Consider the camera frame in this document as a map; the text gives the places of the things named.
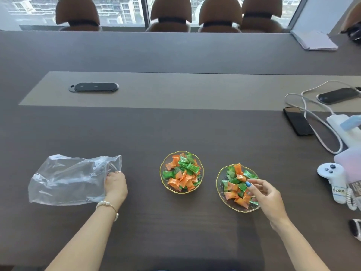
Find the plastic bag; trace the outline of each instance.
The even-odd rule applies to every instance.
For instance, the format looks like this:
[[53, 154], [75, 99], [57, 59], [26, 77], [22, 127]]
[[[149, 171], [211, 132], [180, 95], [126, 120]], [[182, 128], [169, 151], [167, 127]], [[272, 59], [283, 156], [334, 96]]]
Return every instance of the plastic bag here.
[[93, 159], [53, 155], [31, 178], [29, 201], [44, 205], [82, 205], [105, 197], [104, 181], [122, 169], [122, 155]]

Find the bowl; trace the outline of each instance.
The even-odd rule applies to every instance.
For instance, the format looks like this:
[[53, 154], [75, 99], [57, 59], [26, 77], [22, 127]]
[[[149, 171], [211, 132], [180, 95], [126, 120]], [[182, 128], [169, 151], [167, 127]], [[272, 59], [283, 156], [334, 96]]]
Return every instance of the bowl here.
[[[226, 167], [222, 168], [221, 171], [218, 173], [218, 176], [216, 179], [216, 186], [217, 186], [217, 191], [218, 191], [220, 198], [227, 206], [229, 206], [230, 208], [232, 208], [233, 210], [238, 211], [238, 212], [249, 213], [249, 212], [259, 209], [260, 206], [255, 205], [253, 203], [250, 203], [249, 208], [247, 209], [247, 208], [243, 207], [242, 205], [235, 203], [233, 199], [226, 200], [226, 196], [224, 195], [224, 187], [223, 187], [222, 180], [228, 179], [226, 176], [227, 168], [228, 168], [228, 166], [231, 166], [231, 165], [227, 165]], [[242, 165], [242, 171], [244, 172], [245, 170], [247, 170], [257, 176], [257, 174], [252, 169], [244, 167]]]
[[191, 191], [186, 191], [184, 189], [182, 189], [182, 191], [178, 191], [178, 190], [175, 190], [171, 186], [168, 185], [168, 180], [169, 179], [163, 178], [163, 171], [168, 171], [167, 168], [165, 167], [165, 165], [173, 161], [173, 158], [172, 158], [173, 155], [179, 155], [179, 154], [182, 154], [182, 153], [187, 154], [189, 152], [188, 151], [177, 151], [177, 152], [169, 154], [168, 156], [165, 157], [165, 159], [164, 159], [163, 163], [160, 165], [160, 169], [159, 169], [160, 178], [161, 178], [162, 183], [165, 186], [165, 188], [172, 191], [172, 192], [174, 192], [174, 193], [177, 193], [177, 194], [187, 194], [187, 193], [193, 192], [194, 190], [196, 190], [202, 184], [202, 180], [203, 180], [203, 176], [204, 176], [204, 168], [203, 168], [203, 165], [201, 163], [201, 160], [196, 155], [194, 155], [192, 153], [194, 159], [197, 160], [197, 164], [201, 167], [201, 171], [200, 171], [199, 175], [197, 176], [198, 181], [200, 181], [199, 185], [197, 185], [195, 187], [195, 189], [192, 189]]

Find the brown chair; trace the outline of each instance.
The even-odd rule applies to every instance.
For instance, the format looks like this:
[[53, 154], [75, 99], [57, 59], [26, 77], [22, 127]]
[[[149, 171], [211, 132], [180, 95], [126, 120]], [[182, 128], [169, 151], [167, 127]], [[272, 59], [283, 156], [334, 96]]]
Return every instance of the brown chair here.
[[151, 20], [158, 19], [151, 24], [147, 32], [190, 32], [192, 22], [192, 5], [190, 0], [155, 0]]
[[69, 23], [62, 31], [101, 31], [98, 11], [92, 0], [59, 0], [55, 10], [56, 24]]
[[282, 0], [244, 0], [242, 11], [242, 32], [282, 33], [282, 25], [271, 19], [282, 16]]
[[198, 32], [240, 33], [232, 23], [242, 23], [242, 9], [237, 0], [205, 0], [199, 12]]
[[348, 28], [352, 27], [354, 24], [361, 22], [361, 3], [358, 3], [354, 6], [353, 9], [348, 13], [345, 22], [341, 27], [341, 31], [346, 31]]

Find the white notebook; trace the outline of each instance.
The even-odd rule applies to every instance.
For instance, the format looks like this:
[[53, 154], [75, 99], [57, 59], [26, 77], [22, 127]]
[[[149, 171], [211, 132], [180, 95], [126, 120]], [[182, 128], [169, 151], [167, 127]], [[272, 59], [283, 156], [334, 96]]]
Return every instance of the white notebook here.
[[292, 30], [291, 34], [305, 50], [335, 51], [338, 49], [338, 46], [334, 42], [332, 42], [330, 37], [320, 31], [302, 32]]

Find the pearl bracelet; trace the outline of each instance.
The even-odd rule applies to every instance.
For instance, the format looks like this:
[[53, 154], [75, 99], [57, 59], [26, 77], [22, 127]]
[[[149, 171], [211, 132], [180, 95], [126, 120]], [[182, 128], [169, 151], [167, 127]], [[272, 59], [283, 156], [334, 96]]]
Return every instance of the pearl bracelet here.
[[111, 206], [111, 207], [114, 209], [115, 213], [116, 213], [116, 216], [115, 216], [115, 220], [114, 220], [114, 221], [117, 220], [117, 218], [119, 217], [119, 213], [117, 213], [117, 211], [115, 210], [114, 206], [112, 206], [110, 202], [106, 202], [105, 200], [102, 200], [102, 201], [100, 201], [100, 202], [96, 205], [95, 209], [97, 209], [98, 206], [100, 206], [100, 205]]

